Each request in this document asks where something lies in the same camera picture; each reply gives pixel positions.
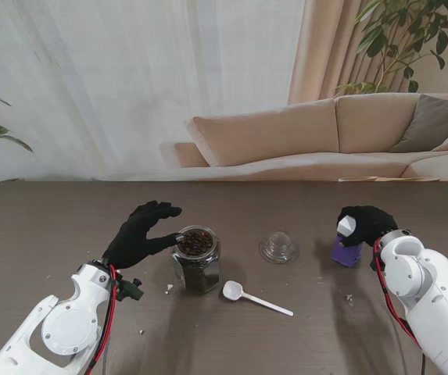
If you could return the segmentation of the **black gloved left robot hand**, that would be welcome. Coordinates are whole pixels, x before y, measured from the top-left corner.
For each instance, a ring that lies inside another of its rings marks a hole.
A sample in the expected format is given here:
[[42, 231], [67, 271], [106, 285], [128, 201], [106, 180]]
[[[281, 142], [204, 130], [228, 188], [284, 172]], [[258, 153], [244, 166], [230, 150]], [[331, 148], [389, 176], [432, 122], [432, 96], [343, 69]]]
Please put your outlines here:
[[102, 258], [108, 266], [124, 270], [150, 255], [176, 245], [179, 233], [156, 238], [147, 238], [147, 234], [160, 220], [173, 218], [181, 213], [182, 209], [172, 206], [170, 202], [150, 201], [138, 206], [121, 225]]

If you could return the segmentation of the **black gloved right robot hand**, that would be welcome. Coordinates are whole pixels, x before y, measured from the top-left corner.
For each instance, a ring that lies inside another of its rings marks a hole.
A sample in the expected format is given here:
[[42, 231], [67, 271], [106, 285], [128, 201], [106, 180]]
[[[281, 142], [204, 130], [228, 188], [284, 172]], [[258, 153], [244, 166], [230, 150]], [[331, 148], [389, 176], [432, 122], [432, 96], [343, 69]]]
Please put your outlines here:
[[344, 247], [356, 246], [361, 243], [373, 247], [379, 238], [398, 229], [390, 214], [371, 205], [343, 207], [338, 222], [345, 216], [355, 219], [356, 227], [351, 235], [342, 239]]

